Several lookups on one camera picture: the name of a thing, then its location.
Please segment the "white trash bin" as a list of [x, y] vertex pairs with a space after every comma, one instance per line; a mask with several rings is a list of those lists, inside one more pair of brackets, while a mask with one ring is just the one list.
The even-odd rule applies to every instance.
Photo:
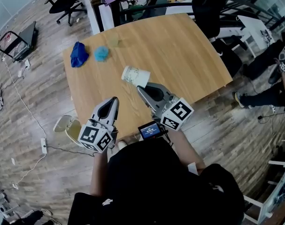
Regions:
[[78, 141], [81, 128], [82, 126], [78, 119], [71, 115], [63, 115], [57, 120], [53, 131], [56, 133], [64, 132], [72, 142], [77, 144], [79, 147], [83, 147], [82, 143]]

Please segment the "white paper cup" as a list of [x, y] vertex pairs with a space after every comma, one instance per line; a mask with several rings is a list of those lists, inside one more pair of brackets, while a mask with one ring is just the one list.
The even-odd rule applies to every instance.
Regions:
[[135, 87], [140, 86], [144, 88], [150, 79], [150, 72], [131, 66], [126, 66], [122, 73], [121, 79]]

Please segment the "person's right forearm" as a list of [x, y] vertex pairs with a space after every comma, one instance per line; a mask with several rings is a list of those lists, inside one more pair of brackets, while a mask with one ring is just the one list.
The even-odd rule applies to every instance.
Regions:
[[168, 134], [181, 163], [185, 166], [195, 163], [198, 175], [200, 175], [206, 168], [206, 165], [194, 147], [189, 143], [185, 134], [181, 130], [175, 131], [172, 129], [168, 129]]

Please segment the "chest-mounted phone with screen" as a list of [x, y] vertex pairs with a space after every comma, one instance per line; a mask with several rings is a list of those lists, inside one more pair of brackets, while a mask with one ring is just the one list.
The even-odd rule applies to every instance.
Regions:
[[149, 140], [153, 138], [158, 138], [163, 135], [157, 122], [152, 121], [145, 125], [138, 127], [142, 140]]

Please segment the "blue cloth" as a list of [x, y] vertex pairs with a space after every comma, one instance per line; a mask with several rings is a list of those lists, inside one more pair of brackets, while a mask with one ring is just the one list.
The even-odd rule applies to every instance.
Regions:
[[72, 68], [79, 68], [87, 61], [89, 54], [86, 52], [85, 45], [76, 42], [70, 55], [70, 62]]

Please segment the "person's left forearm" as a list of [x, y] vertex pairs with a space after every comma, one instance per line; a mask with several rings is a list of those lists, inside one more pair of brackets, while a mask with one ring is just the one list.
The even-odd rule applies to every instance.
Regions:
[[106, 176], [108, 170], [108, 149], [106, 148], [102, 153], [94, 155], [92, 166], [92, 177], [90, 184], [90, 195], [102, 196], [106, 183]]

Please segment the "white desk frame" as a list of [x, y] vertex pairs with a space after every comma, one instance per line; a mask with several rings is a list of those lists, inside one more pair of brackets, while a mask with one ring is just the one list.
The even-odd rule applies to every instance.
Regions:
[[[269, 160], [268, 164], [278, 165], [278, 166], [282, 166], [283, 168], [285, 168], [285, 161]], [[259, 225], [265, 218], [271, 218], [273, 216], [272, 210], [274, 209], [276, 205], [276, 197], [279, 195], [280, 190], [285, 184], [285, 171], [279, 182], [274, 182], [274, 181], [269, 180], [268, 184], [273, 185], [274, 187], [273, 187], [273, 191], [271, 192], [269, 197], [264, 202], [259, 202], [255, 199], [252, 199], [244, 195], [245, 202], [248, 202], [249, 204], [254, 205], [260, 209], [257, 219], [247, 215], [246, 213], [244, 214], [244, 219], [247, 219], [256, 225]]]

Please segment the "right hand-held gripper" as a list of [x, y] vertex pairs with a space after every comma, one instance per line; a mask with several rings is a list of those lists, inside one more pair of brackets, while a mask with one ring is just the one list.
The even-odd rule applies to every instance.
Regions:
[[[137, 86], [137, 91], [152, 110], [152, 119], [172, 130], [178, 131], [194, 112], [184, 98], [170, 97], [171, 92], [162, 84], [148, 82], [145, 87]], [[169, 97], [162, 103], [162, 98]]]

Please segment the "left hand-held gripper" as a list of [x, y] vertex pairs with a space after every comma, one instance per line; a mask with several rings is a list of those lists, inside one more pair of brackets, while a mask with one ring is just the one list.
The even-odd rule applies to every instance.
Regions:
[[104, 152], [114, 145], [118, 130], [114, 126], [118, 117], [119, 99], [111, 97], [98, 104], [91, 119], [81, 127], [78, 141], [88, 150]]

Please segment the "wooden table with white legs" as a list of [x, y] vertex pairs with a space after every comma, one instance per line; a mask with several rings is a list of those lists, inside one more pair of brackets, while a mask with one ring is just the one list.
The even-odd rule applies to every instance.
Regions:
[[[122, 48], [110, 48], [108, 40], [118, 34]], [[196, 23], [186, 14], [162, 15], [127, 23], [90, 36], [82, 43], [89, 58], [72, 68], [72, 48], [63, 51], [66, 77], [79, 121], [85, 124], [93, 109], [109, 97], [119, 99], [116, 121], [118, 137], [133, 134], [151, 121], [150, 109], [134, 86], [122, 81], [126, 66], [150, 72], [150, 81], [167, 87], [193, 104], [232, 82], [226, 66]], [[109, 48], [104, 62], [94, 50]]]

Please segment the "light blue scrunched ball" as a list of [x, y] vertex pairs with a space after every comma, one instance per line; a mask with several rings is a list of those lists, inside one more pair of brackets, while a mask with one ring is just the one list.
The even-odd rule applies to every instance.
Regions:
[[109, 55], [109, 48], [106, 46], [100, 46], [93, 52], [94, 58], [98, 62], [104, 62]]

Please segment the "black platform cart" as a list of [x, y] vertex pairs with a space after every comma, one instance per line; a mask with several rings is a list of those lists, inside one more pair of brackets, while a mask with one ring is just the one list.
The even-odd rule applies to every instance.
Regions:
[[34, 49], [38, 37], [36, 21], [19, 34], [7, 31], [0, 38], [0, 52], [12, 59], [12, 62], [24, 60]]

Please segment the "person's black clothing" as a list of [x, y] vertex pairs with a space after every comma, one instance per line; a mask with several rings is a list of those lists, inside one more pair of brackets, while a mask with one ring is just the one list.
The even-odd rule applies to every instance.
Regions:
[[241, 225], [244, 197], [219, 164], [188, 171], [163, 139], [130, 144], [108, 163], [103, 194], [76, 193], [68, 225]]

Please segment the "white desk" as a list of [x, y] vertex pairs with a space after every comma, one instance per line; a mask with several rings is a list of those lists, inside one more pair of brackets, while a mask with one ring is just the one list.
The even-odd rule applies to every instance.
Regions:
[[271, 31], [266, 27], [262, 20], [238, 15], [238, 19], [243, 23], [247, 31], [258, 48], [264, 50], [275, 43]]

